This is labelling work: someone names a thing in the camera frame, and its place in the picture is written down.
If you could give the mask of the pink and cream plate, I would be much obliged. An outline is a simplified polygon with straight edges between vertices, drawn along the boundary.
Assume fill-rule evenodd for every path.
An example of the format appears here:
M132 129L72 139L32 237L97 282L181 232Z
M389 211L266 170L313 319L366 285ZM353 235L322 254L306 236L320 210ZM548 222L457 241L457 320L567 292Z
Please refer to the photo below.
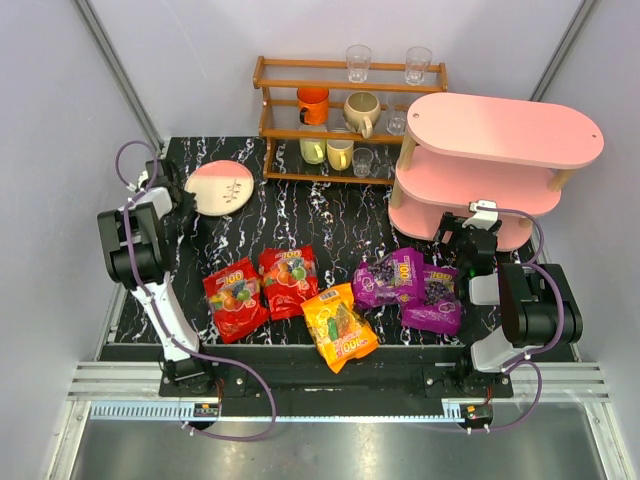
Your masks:
M194 195L199 214L220 217L236 212L249 201L254 177L241 163L216 160L197 168L184 189Z

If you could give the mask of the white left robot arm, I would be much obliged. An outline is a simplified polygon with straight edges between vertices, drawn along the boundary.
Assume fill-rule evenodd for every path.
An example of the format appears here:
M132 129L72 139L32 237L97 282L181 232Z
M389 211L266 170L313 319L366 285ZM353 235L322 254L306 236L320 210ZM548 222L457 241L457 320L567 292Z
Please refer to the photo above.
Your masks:
M146 172L156 176L155 182L143 188L131 208L97 216L103 257L110 278L144 307L161 340L165 361L185 362L199 349L199 340L171 286L173 258L163 220L192 196L177 185L169 161L149 161Z

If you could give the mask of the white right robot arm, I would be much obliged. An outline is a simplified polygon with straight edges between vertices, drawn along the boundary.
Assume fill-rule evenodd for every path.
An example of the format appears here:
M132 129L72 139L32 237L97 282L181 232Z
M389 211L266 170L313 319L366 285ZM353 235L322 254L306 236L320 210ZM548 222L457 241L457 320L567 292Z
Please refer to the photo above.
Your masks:
M498 263L497 207L475 205L473 216L442 215L435 239L453 247L458 276L454 292L466 307L498 305L501 324L474 342L456 364L461 375L507 373L533 355L574 344L582 315L559 264L539 264L537 250L523 263Z

